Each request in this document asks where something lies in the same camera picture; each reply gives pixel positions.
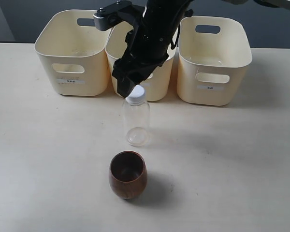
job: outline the table surface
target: table surface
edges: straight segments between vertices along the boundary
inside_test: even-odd
[[[0,232],[290,232],[290,50],[252,53],[224,107],[181,101],[172,75],[133,148],[111,86],[61,96],[32,44],[0,44]],[[131,149],[148,185],[128,202],[108,169]]]

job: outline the clear plastic bottle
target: clear plastic bottle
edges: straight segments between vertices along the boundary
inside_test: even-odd
[[[124,133],[132,146],[143,146],[149,139],[149,104],[142,86],[136,86],[122,105]]]

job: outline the white bottle cap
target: white bottle cap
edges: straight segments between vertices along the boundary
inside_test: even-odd
[[[145,102],[145,89],[142,86],[135,86],[131,94],[126,97],[126,101],[130,105],[140,105]]]

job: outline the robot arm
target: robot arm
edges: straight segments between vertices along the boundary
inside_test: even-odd
[[[146,80],[168,58],[169,45],[175,49],[178,37],[172,41],[180,21],[192,16],[186,11],[194,0],[148,0],[146,7],[133,5],[127,0],[118,0],[94,14],[96,28],[108,30],[122,21],[133,26],[126,36],[127,49],[114,64],[113,77],[117,79],[117,91],[127,97],[133,88]],[[248,0],[224,0],[232,4],[243,4]],[[290,0],[255,0],[259,4],[272,4],[290,9]]]

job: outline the brown wooden cup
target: brown wooden cup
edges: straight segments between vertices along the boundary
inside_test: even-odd
[[[113,192],[122,199],[141,195],[147,184],[147,170],[142,156],[134,151],[116,155],[110,164],[109,181]]]

